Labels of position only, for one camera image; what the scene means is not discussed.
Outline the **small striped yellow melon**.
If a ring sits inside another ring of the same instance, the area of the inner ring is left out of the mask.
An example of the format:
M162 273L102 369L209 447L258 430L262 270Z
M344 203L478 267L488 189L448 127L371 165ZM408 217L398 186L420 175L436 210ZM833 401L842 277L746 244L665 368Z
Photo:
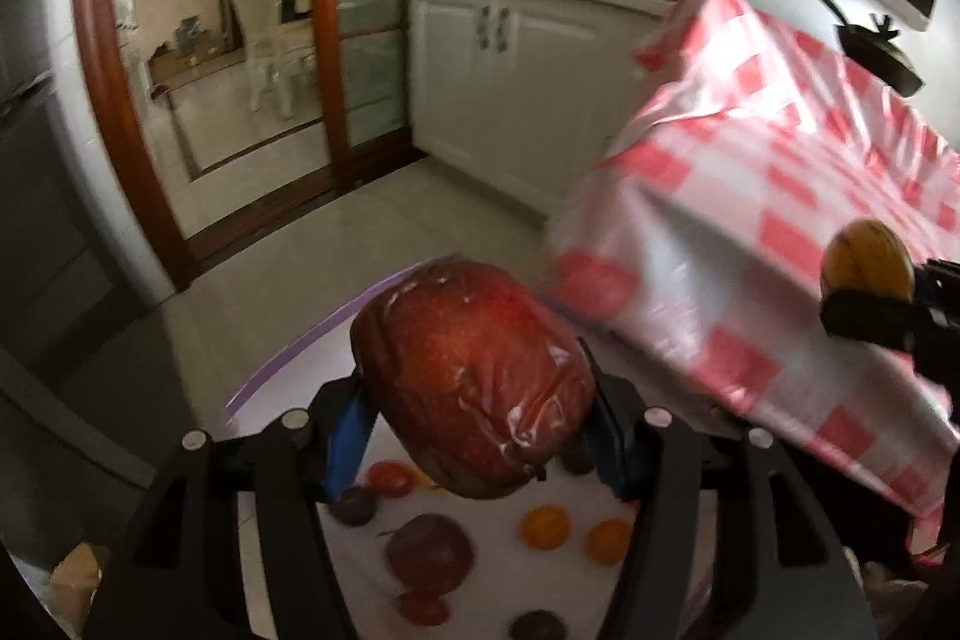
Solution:
M882 220L853 220L828 241L820 264L820 293L827 298L838 291L913 300L910 253Z

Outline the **small orange mandarin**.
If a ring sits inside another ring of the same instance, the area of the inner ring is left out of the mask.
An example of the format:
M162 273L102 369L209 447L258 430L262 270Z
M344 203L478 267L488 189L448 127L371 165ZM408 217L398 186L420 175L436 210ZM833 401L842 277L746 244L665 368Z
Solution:
M631 521L623 518L601 521L587 533L584 553L594 564L602 567L617 567L623 562L630 549L631 534L633 534Z

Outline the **medium orange mandarin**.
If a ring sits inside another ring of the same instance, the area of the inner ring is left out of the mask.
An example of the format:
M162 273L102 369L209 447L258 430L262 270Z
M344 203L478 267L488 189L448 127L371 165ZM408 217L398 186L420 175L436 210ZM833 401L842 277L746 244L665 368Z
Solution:
M568 542L569 536L571 518L560 505L540 505L529 510L517 528L517 537L534 551L556 551Z

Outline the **dark mangosteen front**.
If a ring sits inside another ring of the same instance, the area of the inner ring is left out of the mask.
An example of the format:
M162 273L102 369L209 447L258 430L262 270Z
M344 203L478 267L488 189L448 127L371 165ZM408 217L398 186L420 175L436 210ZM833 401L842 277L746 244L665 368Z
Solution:
M379 510L379 497L368 486L350 486L327 507L329 513L342 525L350 528L366 526Z

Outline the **red tomato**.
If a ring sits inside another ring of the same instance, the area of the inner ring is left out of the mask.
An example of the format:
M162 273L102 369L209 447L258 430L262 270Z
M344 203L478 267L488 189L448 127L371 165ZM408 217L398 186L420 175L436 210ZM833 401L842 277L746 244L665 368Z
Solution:
M441 596L407 591L395 600L395 609L402 619L417 627L439 627L448 622L451 613Z
M379 497L404 498L415 491L420 479L409 464L395 459L382 459L371 464L364 482Z

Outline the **round purple passion fruit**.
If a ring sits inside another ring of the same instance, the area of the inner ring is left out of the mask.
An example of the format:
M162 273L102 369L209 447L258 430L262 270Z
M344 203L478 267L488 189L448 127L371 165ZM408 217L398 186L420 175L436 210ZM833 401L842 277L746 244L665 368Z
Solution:
M438 513L407 521L391 536L384 555L402 585L431 596L457 590L475 564L473 544L464 528Z

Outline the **wrinkled red apple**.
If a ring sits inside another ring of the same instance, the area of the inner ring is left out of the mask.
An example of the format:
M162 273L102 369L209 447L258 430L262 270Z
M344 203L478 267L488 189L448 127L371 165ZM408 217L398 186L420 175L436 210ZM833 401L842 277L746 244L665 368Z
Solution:
M596 396L574 331L487 263L415 269L364 305L350 339L359 376L413 463L472 500L535 479Z

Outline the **large orange mandarin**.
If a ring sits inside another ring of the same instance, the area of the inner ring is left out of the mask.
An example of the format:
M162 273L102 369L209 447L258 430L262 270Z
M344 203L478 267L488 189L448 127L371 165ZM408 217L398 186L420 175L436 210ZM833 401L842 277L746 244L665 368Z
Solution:
M418 466L412 464L410 469L412 470L413 475L416 477L416 484L418 484L418 486L423 487L423 489L427 489L427 491L431 492L444 492L444 487L439 486L438 482L433 481L433 479L431 479L426 472L421 471Z

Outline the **white kitchen cabinet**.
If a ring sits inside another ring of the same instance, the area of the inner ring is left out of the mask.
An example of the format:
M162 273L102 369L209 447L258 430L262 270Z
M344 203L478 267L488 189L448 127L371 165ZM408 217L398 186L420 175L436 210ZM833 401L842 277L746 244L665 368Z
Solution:
M641 103L667 0L409 0L413 144L542 216Z

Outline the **white round tray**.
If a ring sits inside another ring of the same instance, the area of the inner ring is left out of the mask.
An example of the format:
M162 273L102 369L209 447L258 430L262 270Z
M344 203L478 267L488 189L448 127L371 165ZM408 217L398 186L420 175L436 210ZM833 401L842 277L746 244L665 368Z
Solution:
M229 399L215 432L223 438L251 435L291 408L304 408L320 386L355 366L350 325L376 295L402 280L394 273L304 331L263 364ZM519 537L530 510L556 505L571 520L571 534L555 551L536 551ZM389 569L391 534L423 513L449 516L470 537L475 562L464 583L448 594L449 617L438 627L418 627L395 607L404 587ZM501 500L472 502L420 482L409 495L386 498L368 525L348 528L319 515L343 599L363 638L505 638L519 615L553 612L569 637L594 638L601 631L619 567L592 562L587 536L602 521L633 520L635 512L613 497L597 475L576 477L548 464L542 482Z

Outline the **red white checkered tablecloth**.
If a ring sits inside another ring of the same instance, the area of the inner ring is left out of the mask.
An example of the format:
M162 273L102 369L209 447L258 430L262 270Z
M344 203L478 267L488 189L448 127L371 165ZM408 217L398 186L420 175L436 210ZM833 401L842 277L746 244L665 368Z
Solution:
M679 0L646 95L548 227L555 297L695 390L916 516L958 447L949 393L818 318L859 217L958 253L958 155L895 92L747 0Z

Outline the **black wok with lid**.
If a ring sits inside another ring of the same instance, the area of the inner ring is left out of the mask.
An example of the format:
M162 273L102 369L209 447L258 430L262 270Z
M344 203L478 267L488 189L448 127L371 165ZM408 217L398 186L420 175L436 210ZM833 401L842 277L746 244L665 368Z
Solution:
M836 36L843 53L861 68L874 74L901 97L912 97L924 85L913 63L893 41L900 30L893 27L889 14L879 19L872 14L874 27L853 24L833 0L818 0L836 19Z

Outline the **white dining chair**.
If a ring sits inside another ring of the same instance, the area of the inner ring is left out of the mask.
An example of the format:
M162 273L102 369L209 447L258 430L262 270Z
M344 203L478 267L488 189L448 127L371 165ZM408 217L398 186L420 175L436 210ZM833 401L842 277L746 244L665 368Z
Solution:
M281 0L231 0L244 37L249 108L257 112L267 89L277 94L283 118L293 116L290 71L314 56L313 32L300 20L281 20Z

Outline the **wooden glass sliding door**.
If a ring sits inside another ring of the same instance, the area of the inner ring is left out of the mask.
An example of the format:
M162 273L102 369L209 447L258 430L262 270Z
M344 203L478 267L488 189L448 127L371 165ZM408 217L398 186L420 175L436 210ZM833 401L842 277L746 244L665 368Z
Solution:
M355 102L398 0L71 0L99 136L146 248L189 286L231 252L409 152L395 80Z

